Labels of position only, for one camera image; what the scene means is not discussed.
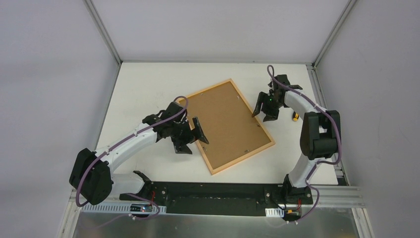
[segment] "yellow object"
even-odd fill
[[[298,121],[298,119],[299,119],[299,114],[297,114],[296,112],[293,112],[292,120],[293,121]]]

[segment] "brown board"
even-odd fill
[[[275,144],[232,79],[187,98],[189,122],[198,117],[209,140],[197,145],[212,175]]]

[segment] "light wood border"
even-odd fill
[[[213,86],[207,87],[207,88],[205,88],[205,89],[203,89],[203,90],[200,90],[200,91],[198,91],[198,92],[195,92],[195,93],[193,93],[193,94],[190,94],[190,95],[188,95],[188,96],[187,96],[187,98],[190,98],[190,97],[195,96],[195,95],[197,95],[197,94],[203,93],[203,92],[205,92],[205,91],[208,91],[208,90],[210,90],[210,89],[212,89],[212,88],[214,88],[214,87],[220,86],[220,85],[225,84],[225,83],[231,83],[231,84],[233,85],[233,87],[235,88],[236,92],[237,92],[237,93],[239,94],[239,96],[242,98],[242,101],[244,101],[244,102],[245,102],[245,104],[248,106],[249,110],[250,110],[250,111],[251,111],[251,113],[252,113],[252,112],[253,112],[253,109],[251,108],[251,105],[250,105],[250,104],[248,103],[248,101],[245,99],[245,97],[244,97],[244,95],[241,93],[241,91],[239,91],[239,89],[238,89],[238,87],[236,86],[235,82],[233,82],[233,80],[232,80],[231,78],[229,78],[229,79],[227,79],[227,80],[225,80],[225,81],[223,81],[223,82],[220,82],[220,83],[218,83],[218,84],[215,84],[215,85],[213,85]],[[178,102],[178,103],[180,103],[180,102],[182,102],[183,100],[184,100],[184,99],[179,99],[179,100],[177,100],[177,102]],[[203,148],[201,147],[201,144],[199,143],[199,141],[196,141],[196,144],[197,144],[198,150],[200,151],[200,153],[201,153],[202,157],[204,158],[204,161],[206,162],[206,165],[207,165],[207,167],[209,168],[211,175],[214,175],[214,174],[216,174],[216,173],[219,173],[220,171],[225,170],[225,169],[227,169],[227,168],[231,167],[232,165],[235,165],[235,164],[237,164],[237,163],[241,162],[242,160],[244,160],[244,159],[246,159],[246,158],[249,158],[249,157],[251,157],[251,156],[255,155],[256,153],[261,152],[261,151],[263,151],[263,150],[267,149],[268,147],[271,147],[271,146],[273,146],[273,145],[275,144],[275,141],[274,141],[273,137],[270,135],[270,133],[268,132],[268,130],[266,129],[266,127],[262,124],[261,120],[260,120],[259,118],[257,118],[257,117],[255,117],[255,119],[257,120],[258,124],[260,124],[261,128],[264,130],[264,132],[266,133],[266,135],[267,135],[267,136],[268,136],[268,138],[270,139],[270,142],[269,142],[268,144],[265,144],[265,145],[261,146],[260,148],[257,148],[257,149],[255,149],[255,150],[253,150],[253,151],[251,151],[251,152],[249,152],[249,153],[247,153],[247,154],[245,154],[245,155],[243,155],[243,156],[241,156],[241,157],[239,157],[239,158],[235,159],[235,160],[232,160],[231,162],[229,162],[229,163],[227,163],[227,164],[224,164],[224,165],[222,165],[222,166],[220,166],[220,167],[218,167],[218,168],[213,169],[213,167],[211,166],[211,164],[210,164],[210,162],[209,162],[209,159],[208,159],[208,158],[207,158],[207,156],[206,156],[206,153],[204,152]]]

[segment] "white wall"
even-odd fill
[[[347,0],[94,0],[123,60],[312,62]]]
[[[117,66],[83,1],[0,3],[0,237],[52,238]]]
[[[318,67],[376,237],[419,237],[420,1],[360,0]]]

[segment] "white table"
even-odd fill
[[[189,95],[229,78],[253,107],[258,93],[268,91],[266,67],[243,63],[123,63],[98,148],[130,132],[145,116],[166,109],[176,96]],[[275,74],[287,74],[291,84],[299,84],[310,98],[315,98],[305,65],[276,64],[274,69]],[[140,151],[116,172],[139,170],[155,181],[282,183],[301,154],[302,120],[293,122],[292,113],[291,108],[281,108],[277,121],[264,123],[276,142],[274,146],[216,175],[210,174],[196,144],[189,145],[193,155],[179,155],[169,138]],[[337,184],[334,167],[321,165],[311,183]]]

